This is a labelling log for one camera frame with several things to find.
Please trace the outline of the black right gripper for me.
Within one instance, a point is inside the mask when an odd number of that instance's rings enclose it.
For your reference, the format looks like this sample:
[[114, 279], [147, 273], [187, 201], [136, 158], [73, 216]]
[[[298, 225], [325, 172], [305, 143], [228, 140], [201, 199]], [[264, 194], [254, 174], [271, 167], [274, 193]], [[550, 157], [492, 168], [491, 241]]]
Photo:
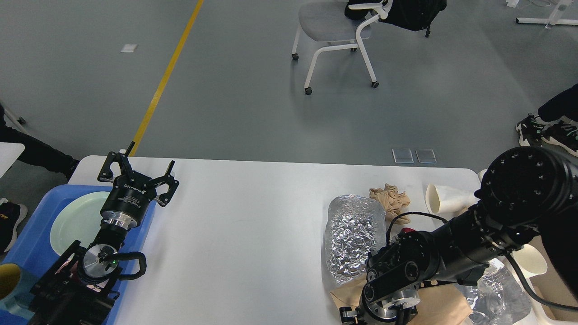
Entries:
[[340, 307], [342, 325], [407, 325], [417, 315], [421, 302], [417, 291], [398, 291], [377, 302], [361, 295], [357, 308]]

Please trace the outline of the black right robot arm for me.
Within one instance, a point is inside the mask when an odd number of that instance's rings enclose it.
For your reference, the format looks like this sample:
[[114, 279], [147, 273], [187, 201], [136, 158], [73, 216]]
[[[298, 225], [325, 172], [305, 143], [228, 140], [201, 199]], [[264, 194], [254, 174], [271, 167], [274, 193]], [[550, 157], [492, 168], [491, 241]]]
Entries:
[[343, 325], [406, 325], [418, 313], [418, 290], [476, 286], [489, 261], [536, 236], [572, 293], [577, 292], [577, 165], [548, 149], [517, 147], [498, 156], [474, 194], [475, 203], [435, 231], [400, 232], [369, 253], [359, 306], [339, 309]]

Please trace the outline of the foil piece under arm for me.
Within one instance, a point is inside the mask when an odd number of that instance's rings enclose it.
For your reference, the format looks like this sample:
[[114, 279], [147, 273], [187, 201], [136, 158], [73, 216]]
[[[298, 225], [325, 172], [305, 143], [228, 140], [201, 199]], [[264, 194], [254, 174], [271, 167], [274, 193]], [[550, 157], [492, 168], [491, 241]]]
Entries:
[[532, 309], [528, 294], [498, 259], [489, 262], [476, 286], [457, 288], [471, 307], [473, 325], [513, 325]]

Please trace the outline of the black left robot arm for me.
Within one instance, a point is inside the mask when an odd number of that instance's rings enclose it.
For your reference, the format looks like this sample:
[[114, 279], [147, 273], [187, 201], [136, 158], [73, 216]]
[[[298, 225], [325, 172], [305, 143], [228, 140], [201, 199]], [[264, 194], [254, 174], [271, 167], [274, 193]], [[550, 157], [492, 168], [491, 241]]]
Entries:
[[113, 188], [99, 212], [100, 229], [88, 247], [74, 241], [33, 285], [30, 325], [101, 325], [120, 296], [115, 284], [146, 273], [145, 254], [122, 247], [151, 202], [171, 202], [179, 181], [172, 175], [175, 161], [157, 178], [134, 170], [128, 159], [134, 145], [130, 142], [124, 153], [108, 153], [97, 179]]

